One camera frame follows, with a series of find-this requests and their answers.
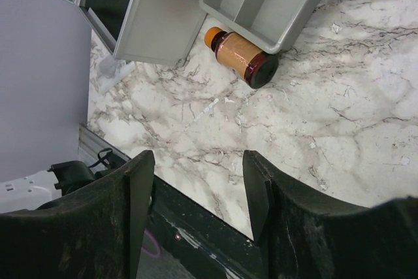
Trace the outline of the grey metal first aid case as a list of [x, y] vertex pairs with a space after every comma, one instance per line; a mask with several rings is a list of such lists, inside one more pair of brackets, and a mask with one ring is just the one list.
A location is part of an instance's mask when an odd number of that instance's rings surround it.
[[182, 66], [206, 13], [199, 0], [68, 0], [116, 59]]

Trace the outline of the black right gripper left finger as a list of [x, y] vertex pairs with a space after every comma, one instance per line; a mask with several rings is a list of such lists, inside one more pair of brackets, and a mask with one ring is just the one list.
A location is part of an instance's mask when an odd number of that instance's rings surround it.
[[135, 278], [155, 159], [119, 169], [35, 210], [1, 215], [2, 278]]

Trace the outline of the brown bottle orange cap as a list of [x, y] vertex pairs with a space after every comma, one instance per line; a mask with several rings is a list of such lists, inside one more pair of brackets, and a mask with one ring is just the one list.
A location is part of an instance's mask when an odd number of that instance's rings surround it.
[[204, 36], [218, 63], [235, 70], [252, 89], [269, 83], [278, 69], [278, 56], [267, 54], [236, 32], [211, 27]]

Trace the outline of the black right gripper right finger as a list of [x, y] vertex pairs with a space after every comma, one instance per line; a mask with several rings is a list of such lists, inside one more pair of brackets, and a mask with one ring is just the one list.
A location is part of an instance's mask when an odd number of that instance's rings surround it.
[[264, 278], [416, 278], [417, 199], [366, 208], [284, 173], [259, 152], [242, 160]]

